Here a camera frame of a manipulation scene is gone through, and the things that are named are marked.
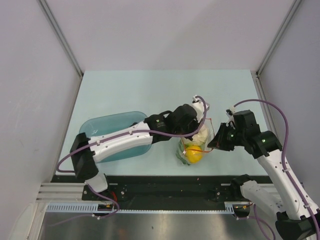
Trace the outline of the clear zip top bag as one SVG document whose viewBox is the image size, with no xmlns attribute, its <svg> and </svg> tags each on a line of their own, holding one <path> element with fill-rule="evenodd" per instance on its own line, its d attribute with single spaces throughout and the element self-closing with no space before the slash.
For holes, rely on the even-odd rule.
<svg viewBox="0 0 320 240">
<path fill-rule="evenodd" d="M 207 147 L 209 142 L 215 137 L 215 130 L 212 119 L 206 118 L 204 125 L 195 134 L 192 140 L 180 138 L 175 156 L 183 165 L 195 165 L 213 149 Z"/>
</svg>

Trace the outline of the fake yellow lemon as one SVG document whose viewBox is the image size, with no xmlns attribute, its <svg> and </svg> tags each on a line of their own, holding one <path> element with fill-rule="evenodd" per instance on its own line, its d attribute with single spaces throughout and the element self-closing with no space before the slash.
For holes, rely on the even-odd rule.
<svg viewBox="0 0 320 240">
<path fill-rule="evenodd" d="M 190 145 L 185 149 L 185 157 L 190 164 L 196 164 L 203 158 L 203 152 L 200 146 Z"/>
</svg>

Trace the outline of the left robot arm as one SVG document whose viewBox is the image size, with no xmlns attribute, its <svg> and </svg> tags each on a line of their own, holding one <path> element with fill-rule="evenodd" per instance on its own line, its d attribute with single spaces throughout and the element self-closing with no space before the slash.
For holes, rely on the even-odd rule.
<svg viewBox="0 0 320 240">
<path fill-rule="evenodd" d="M 152 114 L 128 128 L 100 136 L 79 133 L 70 149 L 75 177 L 91 188 L 100 200 L 110 196 L 107 178 L 97 163 L 114 154 L 140 146 L 149 146 L 172 138 L 191 139 L 205 123 L 209 104 L 202 100 L 183 104 L 174 111 Z"/>
</svg>

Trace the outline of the fake white cauliflower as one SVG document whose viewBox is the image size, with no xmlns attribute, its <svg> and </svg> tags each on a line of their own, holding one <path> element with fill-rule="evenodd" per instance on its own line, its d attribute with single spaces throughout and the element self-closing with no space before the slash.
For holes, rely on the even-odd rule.
<svg viewBox="0 0 320 240">
<path fill-rule="evenodd" d="M 182 142 L 186 146 L 202 146 L 207 142 L 209 130 L 206 125 L 203 125 L 199 132 L 192 136 L 192 139 L 182 138 Z"/>
</svg>

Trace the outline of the fake green lettuce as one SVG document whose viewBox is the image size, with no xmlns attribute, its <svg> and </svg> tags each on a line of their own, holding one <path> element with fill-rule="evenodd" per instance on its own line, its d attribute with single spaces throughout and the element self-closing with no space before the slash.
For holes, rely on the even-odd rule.
<svg viewBox="0 0 320 240">
<path fill-rule="evenodd" d="M 175 156 L 177 157 L 177 159 L 180 161 L 181 164 L 189 166 L 190 163 L 188 162 L 188 159 L 184 155 L 184 151 L 185 151 L 185 145 L 183 144 L 182 140 L 180 139 L 178 141 Z"/>
</svg>

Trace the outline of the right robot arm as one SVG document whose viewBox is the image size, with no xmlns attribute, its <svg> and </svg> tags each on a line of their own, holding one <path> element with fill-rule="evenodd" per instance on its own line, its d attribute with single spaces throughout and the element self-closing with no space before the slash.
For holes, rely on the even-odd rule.
<svg viewBox="0 0 320 240">
<path fill-rule="evenodd" d="M 276 135 L 262 132 L 250 110 L 232 113 L 223 122 L 208 148 L 233 151 L 243 147 L 263 167 L 279 197 L 275 197 L 247 174 L 235 178 L 231 196 L 256 204 L 274 220 L 278 234 L 284 240 L 318 240 L 320 238 L 320 208 L 311 200 L 286 159 L 281 159 L 283 147 Z"/>
</svg>

